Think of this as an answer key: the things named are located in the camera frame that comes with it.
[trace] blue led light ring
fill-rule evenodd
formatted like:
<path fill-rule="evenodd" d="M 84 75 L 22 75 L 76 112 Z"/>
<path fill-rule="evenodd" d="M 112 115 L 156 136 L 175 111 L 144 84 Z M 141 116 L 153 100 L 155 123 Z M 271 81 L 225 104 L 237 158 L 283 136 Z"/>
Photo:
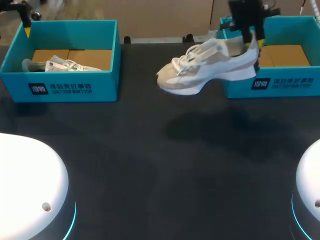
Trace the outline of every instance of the blue led light ring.
<path fill-rule="evenodd" d="M 65 237 L 64 237 L 62 240 L 66 240 L 67 237 L 69 236 L 69 234 L 70 234 L 70 232 L 71 232 L 71 229 L 73 228 L 73 226 L 74 226 L 74 224 L 75 224 L 76 214 L 77 214 L 77 205 L 76 205 L 76 203 L 74 203 L 74 215 L 73 215 L 73 220 L 72 220 L 72 223 L 71 223 L 71 226 L 70 226 L 68 232 L 66 233 Z"/>
<path fill-rule="evenodd" d="M 298 224 L 299 228 L 301 229 L 301 231 L 304 233 L 304 235 L 305 235 L 309 240 L 312 240 L 312 238 L 309 237 L 309 235 L 305 232 L 305 230 L 301 227 L 300 223 L 298 222 L 298 219 L 297 219 L 297 217 L 296 217 L 295 210 L 294 210 L 294 195 L 292 195 L 292 197 L 291 197 L 291 207 L 292 207 L 292 212 L 293 212 L 294 219 L 295 219 L 296 223 Z"/>

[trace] white sneaker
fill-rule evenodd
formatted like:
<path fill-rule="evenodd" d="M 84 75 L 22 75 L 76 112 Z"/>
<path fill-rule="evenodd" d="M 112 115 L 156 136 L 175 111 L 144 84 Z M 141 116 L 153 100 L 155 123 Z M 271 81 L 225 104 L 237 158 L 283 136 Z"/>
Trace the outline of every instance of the white sneaker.
<path fill-rule="evenodd" d="M 49 61 L 34 62 L 30 59 L 22 61 L 22 71 L 28 72 L 78 72 L 78 71 L 101 71 L 101 69 L 82 66 L 72 60 L 64 60 L 54 55 Z"/>
<path fill-rule="evenodd" d="M 242 36 L 211 38 L 190 47 L 180 58 L 174 57 L 157 73 L 158 86 L 172 94 L 195 95 L 212 79 L 238 81 L 254 78 L 259 57 L 256 37 L 249 47 Z"/>

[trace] blue storage bin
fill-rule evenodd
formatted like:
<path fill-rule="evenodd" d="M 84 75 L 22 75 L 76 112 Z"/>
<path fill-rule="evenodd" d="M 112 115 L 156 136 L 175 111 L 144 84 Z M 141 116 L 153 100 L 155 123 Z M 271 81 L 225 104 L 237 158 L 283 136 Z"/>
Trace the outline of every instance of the blue storage bin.
<path fill-rule="evenodd" d="M 261 67 L 255 78 L 223 81 L 228 98 L 320 96 L 320 27 L 312 16 L 274 16 L 265 19 L 265 45 L 301 45 L 310 63 L 305 67 Z M 217 37 L 240 36 L 219 30 Z"/>
<path fill-rule="evenodd" d="M 22 72 L 22 61 L 37 49 L 112 50 L 109 71 Z M 116 20 L 34 21 L 30 37 L 20 25 L 0 69 L 16 103 L 116 101 L 121 42 Z M 52 86 L 76 86 L 52 89 Z"/>

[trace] white dome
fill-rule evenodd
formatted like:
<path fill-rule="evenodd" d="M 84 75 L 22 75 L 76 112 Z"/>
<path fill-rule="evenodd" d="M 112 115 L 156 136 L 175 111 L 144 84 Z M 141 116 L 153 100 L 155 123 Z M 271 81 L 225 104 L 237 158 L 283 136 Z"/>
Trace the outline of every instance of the white dome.
<path fill-rule="evenodd" d="M 320 140 L 303 154 L 296 171 L 296 186 L 307 209 L 320 221 Z"/>
<path fill-rule="evenodd" d="M 60 211 L 68 185 L 66 167 L 51 147 L 0 133 L 0 239 L 41 232 Z"/>

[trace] black table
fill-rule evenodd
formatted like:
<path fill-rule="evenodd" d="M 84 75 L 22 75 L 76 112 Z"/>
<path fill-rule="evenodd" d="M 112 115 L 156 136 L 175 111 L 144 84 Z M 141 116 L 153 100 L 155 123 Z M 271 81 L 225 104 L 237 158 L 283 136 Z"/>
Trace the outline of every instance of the black table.
<path fill-rule="evenodd" d="M 118 102 L 14 104 L 2 91 L 0 132 L 63 159 L 80 240 L 292 239 L 291 193 L 320 138 L 320 98 L 228 100 L 218 81 L 165 93 L 155 73 L 188 47 L 123 45 Z"/>

